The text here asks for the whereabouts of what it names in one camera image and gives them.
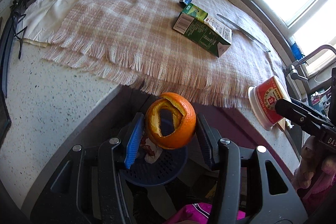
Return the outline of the hand in pink glove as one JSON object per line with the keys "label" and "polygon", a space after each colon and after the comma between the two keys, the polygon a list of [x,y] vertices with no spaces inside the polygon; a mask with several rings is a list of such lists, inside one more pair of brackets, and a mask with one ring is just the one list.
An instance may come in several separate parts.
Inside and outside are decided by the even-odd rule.
{"label": "hand in pink glove", "polygon": [[312,194],[320,193],[332,186],[335,179],[335,154],[326,155],[329,152],[315,136],[307,138],[301,149],[301,161],[294,171],[292,185],[295,191],[310,187],[318,173],[324,177],[313,186]]}

